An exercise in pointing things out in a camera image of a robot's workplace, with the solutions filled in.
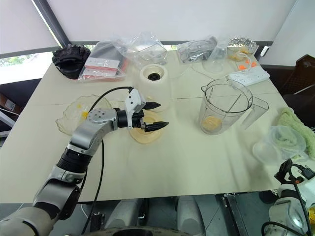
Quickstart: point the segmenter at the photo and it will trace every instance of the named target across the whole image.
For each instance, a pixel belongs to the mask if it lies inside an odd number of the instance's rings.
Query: white power strip
[[[269,79],[270,75],[260,66],[252,67],[249,71],[238,71],[228,75],[228,78],[235,80],[245,86],[253,85]]]

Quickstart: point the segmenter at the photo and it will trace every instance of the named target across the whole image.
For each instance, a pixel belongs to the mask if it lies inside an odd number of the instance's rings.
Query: cable
[[[85,222],[85,225],[84,225],[84,228],[83,228],[81,234],[85,233],[85,230],[87,229],[87,226],[88,226],[89,221],[91,219],[91,216],[92,216],[92,213],[93,213],[93,209],[94,209],[94,206],[95,206],[95,203],[97,201],[98,194],[99,194],[99,190],[100,190],[100,187],[102,185],[103,172],[104,172],[104,141],[102,140],[102,168],[101,168],[101,171],[100,171],[99,183],[98,183],[97,191],[96,191],[96,194],[95,194],[95,197],[94,197],[94,201],[92,203],[90,214],[89,214],[89,216],[87,218],[87,221]]]
[[[209,76],[209,75],[207,75],[207,74],[205,74],[205,73],[202,73],[202,72],[200,72],[200,71],[198,71],[198,70],[195,70],[195,68],[193,67],[193,66],[191,66],[190,67],[193,71],[195,71],[195,72],[197,72],[197,73],[199,73],[199,74],[202,74],[202,75],[204,75],[204,76],[206,76],[206,77],[208,77],[208,78],[210,78],[210,79],[212,79],[212,80],[215,80],[214,78],[212,78],[211,76]]]
[[[20,207],[19,207],[16,211],[18,211],[19,209],[21,209],[23,205],[24,205],[24,203],[22,203],[22,204],[20,205]]]
[[[133,87],[117,87],[117,88],[112,88],[112,89],[108,90],[107,92],[103,93],[103,94],[95,101],[95,103],[91,106],[89,112],[90,112],[91,110],[93,110],[93,108],[95,107],[95,105],[96,105],[105,95],[109,94],[109,93],[112,92],[112,91],[119,90],[119,89],[128,89],[129,92],[131,92],[131,90],[133,89]]]
[[[301,233],[299,233],[299,232],[289,228],[288,226],[280,224],[278,222],[274,222],[274,221],[268,221],[268,222],[265,222],[265,223],[262,224],[262,226],[261,226],[261,236],[265,236],[265,227],[267,225],[276,225],[276,226],[279,226],[279,227],[281,227],[281,228],[283,228],[285,230],[288,230],[288,231],[290,231],[290,232],[292,232],[292,233],[294,233],[296,235],[304,236],[303,234],[301,234]]]
[[[0,110],[3,110],[3,111],[5,111],[5,112],[9,112],[9,113],[15,114],[15,115],[17,115],[17,116],[20,116],[19,114],[15,113],[15,112],[12,112],[12,111],[9,111],[9,110],[7,110],[7,109],[0,108]]]
[[[295,188],[295,191],[296,191],[296,193],[297,193],[297,196],[299,197],[300,204],[301,204],[301,207],[302,207],[302,210],[303,210],[303,213],[304,213],[304,217],[305,217],[306,224],[307,224],[307,228],[308,228],[307,235],[308,235],[308,236],[312,236],[312,229],[311,229],[311,224],[310,224],[310,221],[309,221],[309,215],[308,215],[307,210],[306,210],[306,208],[305,208],[305,205],[304,205],[304,202],[303,202],[303,199],[302,199],[300,190],[299,190],[299,188],[297,187],[297,184],[296,184],[296,182],[295,182],[295,177],[294,177],[294,175],[292,174],[291,168],[288,169],[288,173],[289,173],[289,175],[290,175],[290,178],[291,178],[292,184],[293,184],[293,186],[294,186],[294,188]]]
[[[80,207],[81,207],[81,210],[82,210],[83,214],[85,215],[85,217],[88,218],[88,215],[85,213],[82,204],[80,204]]]
[[[103,94],[95,101],[95,103],[91,106],[89,112],[90,112],[91,110],[93,110],[93,108],[95,107],[95,105],[96,105],[105,95],[109,94],[109,93],[112,92],[112,91],[119,90],[119,89],[128,89],[128,91],[131,92],[131,90],[133,90],[133,87],[117,87],[117,88],[112,88],[112,89],[108,90],[107,92],[103,93]],[[86,169],[85,172],[86,172],[86,173],[85,173],[85,176],[84,176],[83,181],[82,181],[81,190],[83,189],[84,184],[85,184],[85,181],[86,181],[86,178],[87,178],[88,168]],[[89,216],[88,216],[88,218],[87,218],[87,221],[85,222],[85,225],[84,225],[84,228],[83,228],[81,234],[84,234],[84,233],[85,233],[85,230],[87,229],[87,226],[88,226],[89,221],[90,221],[90,219],[91,219],[91,216],[92,216],[92,213],[93,213],[93,209],[94,209],[94,206],[95,206],[95,204],[96,204],[97,197],[98,197],[98,194],[99,194],[99,190],[100,190],[100,187],[101,187],[101,185],[102,185],[103,173],[104,173],[104,141],[102,140],[102,167],[101,167],[101,173],[100,173],[99,183],[98,183],[97,191],[96,191],[96,194],[95,194],[93,203],[92,203],[92,207],[91,207],[90,214],[89,214]]]

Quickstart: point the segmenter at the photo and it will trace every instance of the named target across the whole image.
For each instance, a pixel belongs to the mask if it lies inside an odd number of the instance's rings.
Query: white table
[[[160,114],[169,125],[149,145],[137,143],[126,129],[104,138],[105,172],[98,200],[278,188],[273,175],[279,167],[264,166],[252,155],[253,144],[267,133],[286,107],[271,81],[249,87],[255,96],[269,104],[269,110],[258,121],[242,130],[240,123],[245,114],[224,133],[211,136],[203,133],[197,124],[202,99],[200,87],[211,79],[196,71],[210,74],[200,63],[193,68],[179,64],[175,52],[169,52],[166,67],[172,78],[172,102]],[[222,74],[210,76],[222,78],[235,70],[235,63],[227,60]],[[67,79],[51,65],[0,151],[0,202],[33,200],[69,141],[70,137],[58,130],[55,120],[63,116],[71,102],[82,95],[101,95],[114,87],[132,85],[138,74],[131,66],[125,81],[80,83]],[[126,91],[117,91],[107,99],[113,107],[122,107],[125,97]],[[101,148],[89,165],[80,201],[94,198],[100,167]]]

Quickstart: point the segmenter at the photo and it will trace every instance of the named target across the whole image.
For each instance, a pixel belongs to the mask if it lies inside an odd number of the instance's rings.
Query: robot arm
[[[146,102],[133,89],[125,100],[126,110],[96,109],[77,127],[59,162],[53,167],[43,187],[37,192],[33,206],[22,208],[0,222],[1,236],[47,236],[57,220],[71,216],[81,194],[77,186],[86,174],[87,166],[103,137],[118,128],[139,127],[153,131],[167,122],[146,124],[142,109],[160,106]]]
[[[303,177],[290,177],[289,181],[285,180],[286,174],[292,166],[299,169],[299,173]],[[278,189],[279,199],[269,209],[270,221],[282,224],[290,229],[304,235],[308,228],[308,219],[301,205],[300,196],[302,198],[305,209],[309,209],[315,204],[315,173],[309,168],[302,165],[293,164],[289,159],[281,164],[279,171],[275,174],[275,178],[281,183]],[[296,191],[292,181],[298,186],[300,196]],[[270,224],[264,229],[265,235],[270,236],[296,236],[297,234],[290,232],[275,224]]]

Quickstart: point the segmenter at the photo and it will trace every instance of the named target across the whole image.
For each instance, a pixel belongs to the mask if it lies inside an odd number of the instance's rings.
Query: white wall
[[[260,64],[295,66],[303,55],[315,57],[315,0],[298,0]]]
[[[70,41],[152,31],[159,40],[209,34],[273,41],[295,0],[48,0]]]

